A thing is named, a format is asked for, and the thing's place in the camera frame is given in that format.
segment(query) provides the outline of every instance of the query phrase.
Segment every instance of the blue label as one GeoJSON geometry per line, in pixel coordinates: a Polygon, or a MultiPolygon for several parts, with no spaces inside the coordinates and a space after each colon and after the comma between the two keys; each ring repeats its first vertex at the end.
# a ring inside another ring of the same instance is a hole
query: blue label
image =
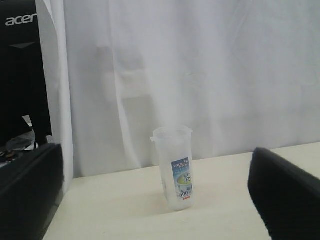
{"type": "Polygon", "coordinates": [[[189,158],[173,161],[171,165],[176,195],[181,200],[187,200],[193,192],[189,158]]]}

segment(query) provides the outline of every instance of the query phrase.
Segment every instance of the black object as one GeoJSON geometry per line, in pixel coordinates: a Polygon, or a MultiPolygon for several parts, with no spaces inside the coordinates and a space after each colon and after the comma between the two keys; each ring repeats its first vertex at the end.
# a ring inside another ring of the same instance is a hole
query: black object
{"type": "Polygon", "coordinates": [[[36,2],[0,0],[0,45],[40,42],[36,2]]]}
{"type": "Polygon", "coordinates": [[[46,144],[0,168],[0,240],[38,240],[64,181],[60,145],[46,144]]]}
{"type": "Polygon", "coordinates": [[[31,131],[25,115],[41,146],[52,128],[35,0],[0,1],[0,35],[0,146],[31,131]]]}
{"type": "Polygon", "coordinates": [[[248,189],[273,240],[320,239],[319,179],[275,153],[257,148],[248,189]]]}

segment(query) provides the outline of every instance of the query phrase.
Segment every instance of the white curtain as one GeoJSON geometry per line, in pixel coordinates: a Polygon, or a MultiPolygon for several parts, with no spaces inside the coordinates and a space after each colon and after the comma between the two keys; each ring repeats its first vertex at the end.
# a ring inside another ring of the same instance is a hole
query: white curtain
{"type": "Polygon", "coordinates": [[[74,178],[64,0],[35,0],[53,138],[61,144],[66,193],[74,178]]]}
{"type": "Polygon", "coordinates": [[[157,164],[150,136],[169,124],[193,129],[195,159],[320,141],[319,11],[64,0],[75,176],[157,164]]]}

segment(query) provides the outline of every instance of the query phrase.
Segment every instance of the clear plastic cup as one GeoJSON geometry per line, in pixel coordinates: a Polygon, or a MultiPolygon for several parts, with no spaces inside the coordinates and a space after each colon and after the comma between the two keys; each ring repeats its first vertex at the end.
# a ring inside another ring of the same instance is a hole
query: clear plastic cup
{"type": "Polygon", "coordinates": [[[151,138],[158,154],[164,195],[175,211],[194,203],[191,133],[183,125],[160,127],[151,138]]]}

